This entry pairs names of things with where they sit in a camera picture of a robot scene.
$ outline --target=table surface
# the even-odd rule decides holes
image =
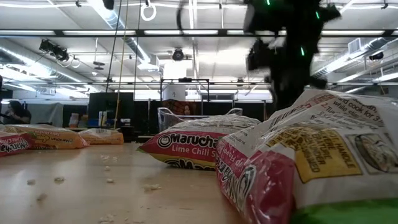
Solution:
[[[0,224],[99,223],[107,215],[114,224],[243,223],[220,193],[214,172],[168,167],[137,146],[0,157]],[[65,181],[55,183],[59,176]],[[30,179],[35,185],[27,185]],[[145,192],[145,184],[162,189]],[[48,196],[38,202],[40,194]]]

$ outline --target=yellow label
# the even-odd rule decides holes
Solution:
[[[344,140],[334,130],[315,124],[295,124],[278,130],[267,141],[295,150],[298,174],[303,183],[312,179],[361,175],[361,169]]]

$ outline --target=maruchan ramen package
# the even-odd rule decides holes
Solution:
[[[214,170],[219,138],[259,123],[235,114],[184,121],[155,135],[139,150],[175,167]]]
[[[79,135],[89,144],[123,144],[123,134],[117,131],[91,128],[80,131]]]
[[[0,157],[19,154],[32,147],[27,133],[5,133],[0,131]]]
[[[398,223],[398,101],[307,90],[223,137],[222,193],[248,223]]]
[[[6,125],[8,133],[27,133],[32,149],[80,149],[88,143],[74,131],[46,124]]]

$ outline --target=hanging ring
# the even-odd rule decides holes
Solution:
[[[146,8],[152,8],[152,10],[153,10],[153,13],[152,13],[152,15],[150,17],[146,17],[145,14],[144,14],[144,11],[145,11]],[[151,20],[155,19],[155,16],[156,16],[156,7],[155,6],[149,5],[149,6],[142,6],[141,7],[141,18],[144,21],[147,21],[147,22],[151,21]]]

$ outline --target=wire basket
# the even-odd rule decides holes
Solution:
[[[232,108],[225,115],[228,114],[236,114],[243,115],[242,108]],[[157,119],[159,123],[159,132],[166,130],[169,127],[172,127],[178,123],[194,120],[194,119],[202,119],[208,118],[209,115],[176,115],[173,114],[168,108],[158,108],[157,109]]]

